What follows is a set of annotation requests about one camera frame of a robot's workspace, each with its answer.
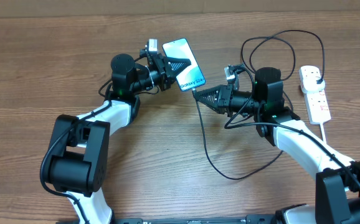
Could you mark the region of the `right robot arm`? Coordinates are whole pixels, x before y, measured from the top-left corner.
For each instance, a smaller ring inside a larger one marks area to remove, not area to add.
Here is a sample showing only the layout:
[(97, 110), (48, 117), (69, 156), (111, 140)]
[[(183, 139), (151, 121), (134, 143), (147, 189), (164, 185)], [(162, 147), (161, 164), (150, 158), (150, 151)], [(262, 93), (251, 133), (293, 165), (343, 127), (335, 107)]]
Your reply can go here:
[(253, 116), (260, 137), (287, 153), (315, 181), (315, 204), (291, 205), (273, 215), (248, 215), (247, 223), (360, 223), (360, 161), (345, 156), (315, 136), (291, 108), (284, 105), (281, 72), (272, 67), (250, 78), (251, 91), (238, 89), (244, 67), (230, 66), (227, 85), (193, 91), (202, 103), (230, 118)]

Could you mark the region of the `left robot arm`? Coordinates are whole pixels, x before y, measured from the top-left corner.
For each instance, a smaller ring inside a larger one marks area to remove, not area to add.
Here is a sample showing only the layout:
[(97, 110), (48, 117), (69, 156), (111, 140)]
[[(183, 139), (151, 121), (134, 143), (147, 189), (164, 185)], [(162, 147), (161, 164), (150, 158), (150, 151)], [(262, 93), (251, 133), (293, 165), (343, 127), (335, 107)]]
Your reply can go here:
[(174, 82), (183, 86), (198, 67), (191, 50), (184, 47), (168, 48), (162, 54), (145, 47), (140, 51), (142, 58), (146, 65), (128, 54), (114, 56), (103, 104), (89, 113), (62, 114), (55, 120), (39, 178), (48, 193), (72, 203), (76, 223), (115, 222), (102, 191), (110, 136), (137, 117), (140, 94), (154, 87), (165, 91)]

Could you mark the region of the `Samsung Galaxy smartphone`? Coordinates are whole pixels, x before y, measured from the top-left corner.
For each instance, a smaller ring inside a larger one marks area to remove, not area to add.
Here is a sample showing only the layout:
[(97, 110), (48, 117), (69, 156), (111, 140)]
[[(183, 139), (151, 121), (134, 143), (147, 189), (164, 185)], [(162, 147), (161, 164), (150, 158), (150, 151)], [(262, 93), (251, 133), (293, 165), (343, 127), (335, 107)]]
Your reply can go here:
[(163, 51), (169, 58), (169, 64), (181, 91), (188, 91), (206, 84), (187, 39), (182, 38), (163, 44)]

